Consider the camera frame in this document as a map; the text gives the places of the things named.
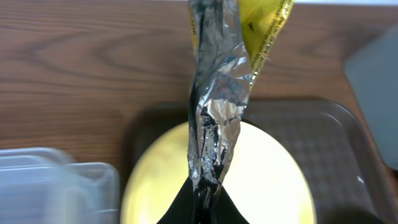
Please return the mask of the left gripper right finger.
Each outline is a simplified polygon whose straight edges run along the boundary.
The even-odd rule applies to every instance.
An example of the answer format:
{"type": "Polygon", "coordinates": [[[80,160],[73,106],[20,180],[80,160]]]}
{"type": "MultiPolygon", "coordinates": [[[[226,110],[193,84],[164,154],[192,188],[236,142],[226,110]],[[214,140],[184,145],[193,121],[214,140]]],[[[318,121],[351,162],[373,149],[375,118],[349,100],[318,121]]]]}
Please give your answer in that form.
{"type": "Polygon", "coordinates": [[[224,187],[215,204],[215,217],[217,224],[249,224],[240,214],[224,187]]]}

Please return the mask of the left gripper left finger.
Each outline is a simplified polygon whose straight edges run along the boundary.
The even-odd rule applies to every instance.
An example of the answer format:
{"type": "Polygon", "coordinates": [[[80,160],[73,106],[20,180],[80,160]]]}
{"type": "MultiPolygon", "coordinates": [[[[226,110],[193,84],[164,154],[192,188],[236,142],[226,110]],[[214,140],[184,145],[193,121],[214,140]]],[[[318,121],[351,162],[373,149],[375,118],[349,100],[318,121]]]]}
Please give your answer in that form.
{"type": "Polygon", "coordinates": [[[193,183],[187,177],[171,206],[157,224],[192,224],[194,223],[195,207],[193,183]]]}

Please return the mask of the green snack wrapper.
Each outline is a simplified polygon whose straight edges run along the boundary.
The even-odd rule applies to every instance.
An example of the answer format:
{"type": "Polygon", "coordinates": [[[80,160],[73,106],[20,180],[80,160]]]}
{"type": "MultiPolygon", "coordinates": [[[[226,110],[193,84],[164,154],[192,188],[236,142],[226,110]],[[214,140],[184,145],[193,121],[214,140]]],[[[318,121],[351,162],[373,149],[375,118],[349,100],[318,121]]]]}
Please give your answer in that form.
{"type": "Polygon", "coordinates": [[[292,0],[189,0],[195,76],[189,99],[192,223],[215,223],[249,95],[292,0]]]}

